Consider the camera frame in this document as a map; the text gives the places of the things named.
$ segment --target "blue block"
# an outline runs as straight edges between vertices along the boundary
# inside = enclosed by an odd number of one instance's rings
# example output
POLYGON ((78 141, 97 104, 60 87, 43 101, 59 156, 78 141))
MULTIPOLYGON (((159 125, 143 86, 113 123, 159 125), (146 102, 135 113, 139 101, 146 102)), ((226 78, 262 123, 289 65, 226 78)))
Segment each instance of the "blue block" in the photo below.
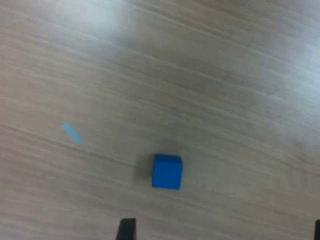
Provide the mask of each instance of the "blue block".
POLYGON ((152 175, 152 187, 180 189, 183 162, 180 156, 156 153, 152 175))

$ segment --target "light blue strip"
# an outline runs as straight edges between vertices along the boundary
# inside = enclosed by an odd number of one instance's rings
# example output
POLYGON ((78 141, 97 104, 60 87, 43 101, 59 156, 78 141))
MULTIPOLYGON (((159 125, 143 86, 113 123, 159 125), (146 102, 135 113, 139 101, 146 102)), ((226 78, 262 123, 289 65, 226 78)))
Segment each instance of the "light blue strip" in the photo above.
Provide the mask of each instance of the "light blue strip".
POLYGON ((69 137, 76 143, 82 143, 82 137, 74 130, 74 128, 70 125, 69 122, 65 122, 61 128, 69 135, 69 137))

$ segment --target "small blue piece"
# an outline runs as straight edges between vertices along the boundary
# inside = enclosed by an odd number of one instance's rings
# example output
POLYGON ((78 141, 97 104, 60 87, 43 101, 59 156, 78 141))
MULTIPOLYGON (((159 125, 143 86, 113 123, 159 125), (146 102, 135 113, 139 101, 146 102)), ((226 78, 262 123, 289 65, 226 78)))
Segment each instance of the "small blue piece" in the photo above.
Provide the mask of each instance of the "small blue piece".
POLYGON ((69 137, 76 143, 82 143, 82 137, 74 130, 69 122, 65 122, 61 128, 69 135, 69 137))
POLYGON ((156 153, 152 175, 152 187, 180 189, 183 162, 180 156, 156 153))

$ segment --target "blue cube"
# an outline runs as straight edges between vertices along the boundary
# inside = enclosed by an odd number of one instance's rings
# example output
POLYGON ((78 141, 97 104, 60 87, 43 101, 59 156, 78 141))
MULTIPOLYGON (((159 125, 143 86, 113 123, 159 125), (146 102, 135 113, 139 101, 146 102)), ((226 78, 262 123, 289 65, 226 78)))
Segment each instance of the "blue cube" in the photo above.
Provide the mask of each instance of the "blue cube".
POLYGON ((152 175, 152 187, 180 189, 183 162, 180 156, 156 153, 152 175))

